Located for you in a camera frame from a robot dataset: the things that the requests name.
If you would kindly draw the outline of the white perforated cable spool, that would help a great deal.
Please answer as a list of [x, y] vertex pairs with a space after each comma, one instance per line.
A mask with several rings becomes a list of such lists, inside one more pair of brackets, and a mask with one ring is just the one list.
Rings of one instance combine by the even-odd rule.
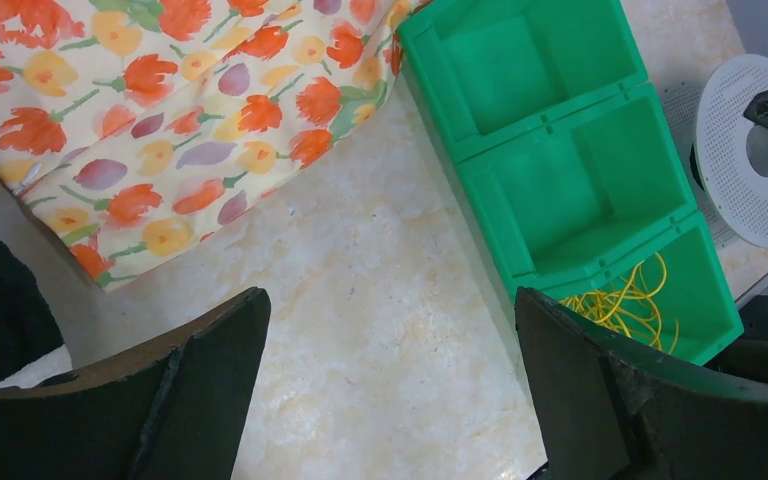
[[768, 90], [768, 58], [733, 57], [703, 83], [681, 82], [659, 97], [698, 209], [714, 243], [768, 248], [768, 129], [746, 108]]

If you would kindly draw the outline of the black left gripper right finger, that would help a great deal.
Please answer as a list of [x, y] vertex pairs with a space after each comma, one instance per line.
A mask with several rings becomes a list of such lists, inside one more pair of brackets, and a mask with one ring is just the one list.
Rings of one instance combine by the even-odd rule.
[[768, 382], [697, 366], [533, 288], [516, 331], [547, 460], [538, 479], [768, 479]]

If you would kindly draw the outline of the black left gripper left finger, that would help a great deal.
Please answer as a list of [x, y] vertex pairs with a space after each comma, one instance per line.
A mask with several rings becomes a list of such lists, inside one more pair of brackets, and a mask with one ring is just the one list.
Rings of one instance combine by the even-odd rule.
[[249, 288], [158, 337], [0, 389], [0, 479], [227, 479], [271, 315]]

